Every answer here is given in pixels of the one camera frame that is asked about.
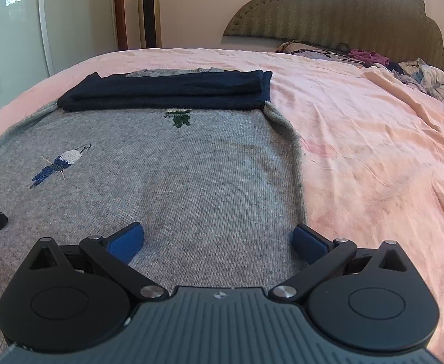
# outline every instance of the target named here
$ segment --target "wooden door frame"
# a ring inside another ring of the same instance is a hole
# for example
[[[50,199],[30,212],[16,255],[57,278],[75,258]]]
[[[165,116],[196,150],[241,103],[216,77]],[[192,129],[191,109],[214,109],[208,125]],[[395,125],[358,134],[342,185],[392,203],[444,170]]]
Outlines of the wooden door frame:
[[[126,16],[124,14],[124,0],[114,0],[114,15],[116,16],[116,33],[118,35],[118,49],[128,50],[126,34]]]

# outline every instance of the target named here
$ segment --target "green headboard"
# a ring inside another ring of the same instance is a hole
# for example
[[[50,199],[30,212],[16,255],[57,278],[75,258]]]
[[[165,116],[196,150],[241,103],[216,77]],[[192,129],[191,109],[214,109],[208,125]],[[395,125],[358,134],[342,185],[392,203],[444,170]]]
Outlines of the green headboard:
[[[335,49],[377,51],[393,62],[422,58],[444,71],[444,47],[424,0],[252,0],[225,36],[300,40]]]

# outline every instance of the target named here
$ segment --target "embroidered crocodile logo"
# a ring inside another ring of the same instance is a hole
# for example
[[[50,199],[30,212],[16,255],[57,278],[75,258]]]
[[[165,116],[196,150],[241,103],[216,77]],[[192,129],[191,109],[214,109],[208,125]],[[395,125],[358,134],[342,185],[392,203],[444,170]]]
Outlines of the embroidered crocodile logo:
[[[190,115],[191,110],[181,109],[181,108],[169,108],[165,112],[165,117],[173,118],[173,125],[179,129],[183,125],[190,126]]]

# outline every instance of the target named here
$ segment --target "ridged gray surface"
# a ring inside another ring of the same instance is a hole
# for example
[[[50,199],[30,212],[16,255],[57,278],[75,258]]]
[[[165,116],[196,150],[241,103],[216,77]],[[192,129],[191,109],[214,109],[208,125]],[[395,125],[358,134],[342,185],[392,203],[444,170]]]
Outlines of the ridged gray surface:
[[[188,287],[179,288],[170,300],[141,305],[120,334],[94,349],[46,355],[15,347],[0,360],[0,364],[90,363],[437,364],[439,361],[424,349],[396,357],[345,351],[316,333],[299,307],[276,304],[258,288]]]
[[[252,0],[224,35],[300,40],[377,51],[393,62],[422,58],[444,71],[443,37],[424,0]]]

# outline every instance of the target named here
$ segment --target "folded navy garment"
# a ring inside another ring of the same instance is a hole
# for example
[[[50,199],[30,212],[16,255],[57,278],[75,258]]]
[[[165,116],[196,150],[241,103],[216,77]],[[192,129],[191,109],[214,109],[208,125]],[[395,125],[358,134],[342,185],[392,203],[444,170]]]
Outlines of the folded navy garment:
[[[57,101],[65,111],[127,108],[252,110],[270,100],[271,71],[197,72],[175,76],[87,76]]]

